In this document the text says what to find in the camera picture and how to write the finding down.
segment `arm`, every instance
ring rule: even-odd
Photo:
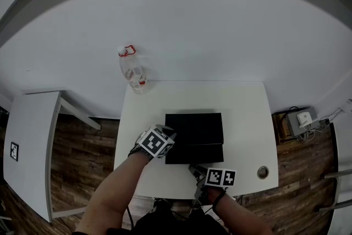
[[[123,214],[148,163],[146,154],[134,153],[104,179],[90,199],[76,231],[106,235],[109,228],[121,228]]]
[[[208,199],[214,203],[222,189],[208,187]],[[238,235],[272,235],[269,225],[258,216],[239,205],[225,194],[215,207],[215,212],[223,220],[232,234]]]

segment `black box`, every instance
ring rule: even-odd
[[[177,133],[165,163],[224,161],[221,113],[166,114],[165,125]]]

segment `plastic bottle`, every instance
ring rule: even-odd
[[[120,68],[122,74],[128,81],[136,94],[143,94],[147,89],[147,79],[141,65],[136,57],[136,49],[130,45],[128,47],[119,46]]]

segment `round hole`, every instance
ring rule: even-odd
[[[265,178],[268,177],[268,175],[269,175],[269,170],[268,170],[267,167],[262,166],[262,167],[259,168],[259,170],[258,170],[258,177],[259,177],[260,179],[265,179]]]

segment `white table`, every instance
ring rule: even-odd
[[[4,146],[4,179],[37,214],[48,222],[78,214],[81,209],[53,212],[50,190],[51,152],[60,108],[88,125],[101,126],[61,98],[60,92],[17,96],[11,107]],[[11,142],[19,145],[17,161],[10,157]]]
[[[166,113],[220,112],[224,133],[224,162],[208,166],[237,170],[231,196],[278,186],[276,142],[263,83],[235,81],[152,81],[150,91],[126,91],[114,167],[127,157],[141,132],[164,124]],[[266,166],[269,175],[259,179]],[[154,158],[144,169],[135,194],[168,199],[193,199],[196,180],[188,165],[166,165]]]

